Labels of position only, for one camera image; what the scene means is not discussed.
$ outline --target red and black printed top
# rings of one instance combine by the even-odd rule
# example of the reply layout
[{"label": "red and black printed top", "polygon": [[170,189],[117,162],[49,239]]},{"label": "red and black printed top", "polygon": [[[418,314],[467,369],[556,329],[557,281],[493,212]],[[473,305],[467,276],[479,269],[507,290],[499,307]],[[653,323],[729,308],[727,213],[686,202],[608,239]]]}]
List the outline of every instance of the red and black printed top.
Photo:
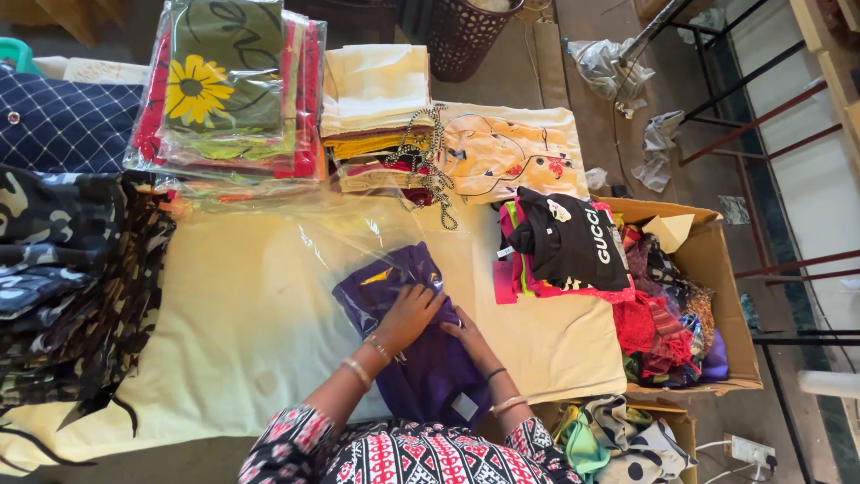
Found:
[{"label": "red and black printed top", "polygon": [[540,420],[496,445],[469,429],[407,420],[347,425],[310,406],[272,417],[239,471],[240,484],[581,484]]}]

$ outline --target bangle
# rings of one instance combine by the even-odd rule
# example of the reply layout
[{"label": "bangle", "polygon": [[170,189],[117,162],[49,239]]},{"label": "bangle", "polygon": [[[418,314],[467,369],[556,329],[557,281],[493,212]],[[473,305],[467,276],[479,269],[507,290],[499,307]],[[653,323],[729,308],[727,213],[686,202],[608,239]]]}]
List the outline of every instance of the bangle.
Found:
[{"label": "bangle", "polygon": [[512,406],[517,406],[520,403],[525,403],[525,397],[523,395],[509,398],[502,402],[500,405],[493,406],[493,415],[498,417],[502,412],[505,412],[508,408]]},{"label": "bangle", "polygon": [[343,358],[342,363],[345,364],[346,366],[348,366],[349,368],[353,369],[355,374],[359,376],[359,379],[361,380],[362,383],[365,384],[365,388],[367,388],[365,393],[371,391],[371,385],[372,385],[371,384],[371,377],[367,375],[367,372],[365,371],[365,369],[361,368],[361,365],[359,364],[359,362],[353,360],[352,358]]},{"label": "bangle", "polygon": [[379,351],[379,354],[382,355],[382,358],[385,360],[385,362],[391,361],[391,355],[389,355],[385,347],[377,341],[377,337],[375,334],[372,334],[365,338],[364,342],[372,344],[377,349],[377,351]]},{"label": "bangle", "polygon": [[496,375],[500,374],[502,371],[507,371],[507,368],[505,368],[505,367],[501,367],[501,368],[499,368],[499,369],[497,369],[497,370],[493,371],[493,373],[490,373],[489,375],[487,375],[486,380],[489,382],[489,379],[490,379],[490,378],[492,378],[492,377],[494,377],[494,376],[496,376]]}]

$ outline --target gold bangle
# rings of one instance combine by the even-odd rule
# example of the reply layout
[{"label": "gold bangle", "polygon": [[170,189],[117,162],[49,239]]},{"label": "gold bangle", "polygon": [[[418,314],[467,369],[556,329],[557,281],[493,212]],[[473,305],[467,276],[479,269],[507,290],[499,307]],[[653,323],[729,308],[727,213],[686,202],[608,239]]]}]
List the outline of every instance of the gold bangle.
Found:
[{"label": "gold bangle", "polygon": [[359,376],[359,379],[362,383],[365,384],[365,388],[367,388],[365,393],[371,391],[371,377],[368,376],[365,369],[361,368],[359,362],[353,360],[352,358],[343,358],[342,363],[351,368],[355,372],[355,374]]},{"label": "gold bangle", "polygon": [[511,408],[512,406],[517,406],[520,403],[526,403],[525,397],[523,395],[509,398],[509,399],[503,401],[500,405],[493,406],[493,415],[498,417],[499,415],[502,414],[502,412],[505,412],[508,408]]},{"label": "gold bangle", "polygon": [[391,361],[391,355],[389,355],[385,347],[377,341],[377,337],[375,334],[372,334],[365,338],[365,343],[372,344],[377,349],[377,351],[379,351],[379,354],[382,355],[382,358],[385,360],[385,362]]}]

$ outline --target camouflage fabric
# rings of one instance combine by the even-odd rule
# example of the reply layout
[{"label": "camouflage fabric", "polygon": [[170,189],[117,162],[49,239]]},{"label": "camouflage fabric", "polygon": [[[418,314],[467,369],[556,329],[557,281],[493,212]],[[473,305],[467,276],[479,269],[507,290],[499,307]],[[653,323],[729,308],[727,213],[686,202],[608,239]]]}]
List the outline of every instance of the camouflage fabric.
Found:
[{"label": "camouflage fabric", "polygon": [[111,394],[161,303],[175,223],[121,174],[0,164],[0,413]]}]

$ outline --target pink tag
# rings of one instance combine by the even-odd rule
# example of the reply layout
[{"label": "pink tag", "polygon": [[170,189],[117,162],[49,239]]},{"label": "pink tag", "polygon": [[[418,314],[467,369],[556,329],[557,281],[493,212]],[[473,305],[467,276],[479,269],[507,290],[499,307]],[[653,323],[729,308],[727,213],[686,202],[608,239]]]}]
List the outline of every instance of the pink tag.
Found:
[{"label": "pink tag", "polygon": [[516,304],[517,295],[513,292],[513,262],[503,260],[493,262],[493,289],[496,304]]}]

